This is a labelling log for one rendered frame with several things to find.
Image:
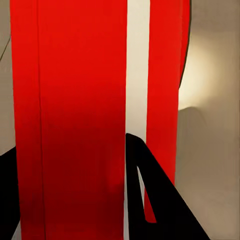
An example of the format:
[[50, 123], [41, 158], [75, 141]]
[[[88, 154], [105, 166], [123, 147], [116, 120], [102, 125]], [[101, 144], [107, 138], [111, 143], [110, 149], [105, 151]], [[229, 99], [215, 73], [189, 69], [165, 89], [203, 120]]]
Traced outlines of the radio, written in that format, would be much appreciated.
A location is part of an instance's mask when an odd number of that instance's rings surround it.
[[21, 240], [129, 240], [126, 134], [175, 187], [192, 0], [9, 2]]

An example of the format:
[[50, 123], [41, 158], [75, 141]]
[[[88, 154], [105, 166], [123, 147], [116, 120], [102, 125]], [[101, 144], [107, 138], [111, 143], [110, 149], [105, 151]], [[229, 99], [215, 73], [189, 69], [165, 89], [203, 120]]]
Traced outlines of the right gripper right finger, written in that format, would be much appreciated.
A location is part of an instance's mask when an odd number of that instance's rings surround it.
[[[211, 240], [145, 142], [125, 134], [129, 240]], [[156, 223], [144, 216], [139, 167]]]

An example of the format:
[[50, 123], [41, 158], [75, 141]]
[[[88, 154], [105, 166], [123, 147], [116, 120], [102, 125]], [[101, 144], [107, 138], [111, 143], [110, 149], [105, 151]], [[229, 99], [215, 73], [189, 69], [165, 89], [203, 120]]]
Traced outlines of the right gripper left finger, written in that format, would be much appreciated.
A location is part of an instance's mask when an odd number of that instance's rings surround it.
[[11, 240], [20, 222], [16, 147], [0, 156], [0, 240]]

